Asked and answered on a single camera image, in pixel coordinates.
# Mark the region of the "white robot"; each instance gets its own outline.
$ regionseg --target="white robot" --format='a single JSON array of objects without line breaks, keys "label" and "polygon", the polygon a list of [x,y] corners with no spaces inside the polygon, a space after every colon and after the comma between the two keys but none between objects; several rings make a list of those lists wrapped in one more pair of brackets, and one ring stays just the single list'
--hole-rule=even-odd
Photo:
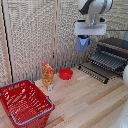
[{"label": "white robot", "polygon": [[85,22],[75,22],[75,35],[105,35],[106,20],[99,18],[99,14],[107,13],[113,0],[79,0],[78,9],[85,15]]},{"label": "white robot", "polygon": [[[75,35],[105,35],[106,20],[99,14],[107,13],[112,8],[113,0],[79,0],[78,8],[85,21],[75,22]],[[123,80],[128,86],[128,65],[123,73]],[[128,128],[128,101],[119,118],[110,128]]]}]

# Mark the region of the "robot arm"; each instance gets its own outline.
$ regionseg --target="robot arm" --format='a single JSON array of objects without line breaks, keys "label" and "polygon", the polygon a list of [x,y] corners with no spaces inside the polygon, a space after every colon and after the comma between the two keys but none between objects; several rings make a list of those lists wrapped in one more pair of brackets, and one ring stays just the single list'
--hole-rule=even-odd
[{"label": "robot arm", "polygon": [[78,9],[82,15],[107,13],[113,5],[113,0],[79,0]]},{"label": "robot arm", "polygon": [[85,15],[85,22],[75,22],[75,35],[105,35],[106,20],[99,14],[107,13],[113,0],[79,0],[78,9]]}]

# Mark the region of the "red basket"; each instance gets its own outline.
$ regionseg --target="red basket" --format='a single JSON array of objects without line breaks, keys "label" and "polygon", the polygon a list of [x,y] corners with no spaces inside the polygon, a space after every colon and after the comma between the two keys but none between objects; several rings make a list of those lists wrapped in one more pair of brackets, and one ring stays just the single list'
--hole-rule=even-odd
[{"label": "red basket", "polygon": [[0,101],[16,128],[42,128],[55,109],[49,97],[29,80],[0,87]]}]

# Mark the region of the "red bowl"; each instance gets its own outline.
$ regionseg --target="red bowl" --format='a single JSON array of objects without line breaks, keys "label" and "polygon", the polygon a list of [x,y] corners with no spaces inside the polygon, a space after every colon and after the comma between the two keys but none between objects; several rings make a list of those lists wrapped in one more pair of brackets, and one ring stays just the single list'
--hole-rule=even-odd
[{"label": "red bowl", "polygon": [[63,80],[71,79],[73,75],[73,71],[67,68],[63,68],[59,70],[59,77]]}]

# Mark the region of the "wooden countertop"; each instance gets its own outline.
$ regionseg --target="wooden countertop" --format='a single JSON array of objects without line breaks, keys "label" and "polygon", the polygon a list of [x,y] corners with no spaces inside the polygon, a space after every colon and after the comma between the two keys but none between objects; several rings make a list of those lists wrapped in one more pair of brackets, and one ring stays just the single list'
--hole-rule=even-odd
[{"label": "wooden countertop", "polygon": [[[36,85],[55,104],[45,128],[109,128],[118,118],[128,99],[128,88],[121,78],[113,77],[103,84],[88,74],[72,68],[72,79],[54,76],[52,91],[42,80]],[[0,103],[0,128],[14,128]]]}]

